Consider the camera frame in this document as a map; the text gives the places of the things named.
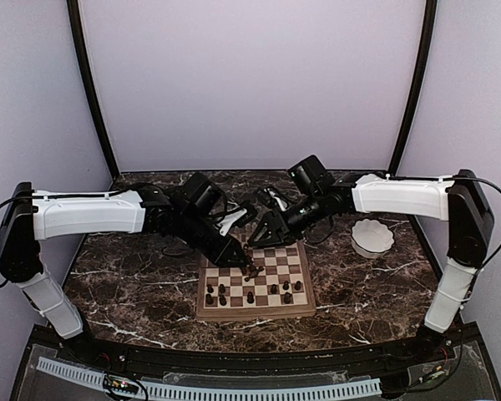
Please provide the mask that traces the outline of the dark piece back corner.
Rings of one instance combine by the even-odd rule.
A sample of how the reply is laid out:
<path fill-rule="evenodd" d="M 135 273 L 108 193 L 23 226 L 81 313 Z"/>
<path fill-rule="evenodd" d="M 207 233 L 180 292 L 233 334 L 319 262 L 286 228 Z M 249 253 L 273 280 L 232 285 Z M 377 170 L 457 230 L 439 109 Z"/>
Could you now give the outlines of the dark piece back corner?
<path fill-rule="evenodd" d="M 214 302 L 213 297 L 212 297 L 209 293 L 207 293 L 207 294 L 205 295 L 205 302 L 206 302 L 208 305 L 211 305 L 211 304 Z"/>

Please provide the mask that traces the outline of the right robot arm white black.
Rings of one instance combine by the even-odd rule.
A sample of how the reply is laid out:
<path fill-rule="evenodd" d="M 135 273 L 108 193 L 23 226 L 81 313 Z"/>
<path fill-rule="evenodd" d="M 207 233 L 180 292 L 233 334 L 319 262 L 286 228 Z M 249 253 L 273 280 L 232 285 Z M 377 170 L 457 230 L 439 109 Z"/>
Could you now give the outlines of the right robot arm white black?
<path fill-rule="evenodd" d="M 290 175 L 305 199 L 282 210 L 274 195 L 270 211 L 248 240 L 250 246 L 290 245 L 317 222 L 348 213 L 398 213 L 448 223 L 447 265 L 424 318 L 423 327 L 428 330 L 409 345 L 415 361 L 429 361 L 442 347 L 439 333 L 449 329 L 491 258 L 488 247 L 494 216 L 481 188 L 484 181 L 471 170 L 425 179 L 354 174 L 341 182 L 329 173 L 316 175 L 301 167 L 292 169 Z"/>

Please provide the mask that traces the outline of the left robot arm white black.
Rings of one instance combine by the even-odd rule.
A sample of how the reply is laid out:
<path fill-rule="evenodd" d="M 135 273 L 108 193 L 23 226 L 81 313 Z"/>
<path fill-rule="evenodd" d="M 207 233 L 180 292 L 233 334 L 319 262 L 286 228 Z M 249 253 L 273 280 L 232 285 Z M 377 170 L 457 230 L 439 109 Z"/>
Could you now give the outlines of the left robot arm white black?
<path fill-rule="evenodd" d="M 219 267 L 255 272 L 240 241 L 230 235 L 256 212 L 252 206 L 214 213 L 225 193 L 203 175 L 183 185 L 161 188 L 134 184 L 124 190 L 58 193 L 17 185 L 0 204 L 0 274 L 17 285 L 38 312 L 68 341 L 68 350 L 83 364 L 101 357 L 100 344 L 88 334 L 80 311 L 65 296 L 41 260 L 40 243 L 54 237 L 92 233 L 154 233 L 181 239 Z"/>

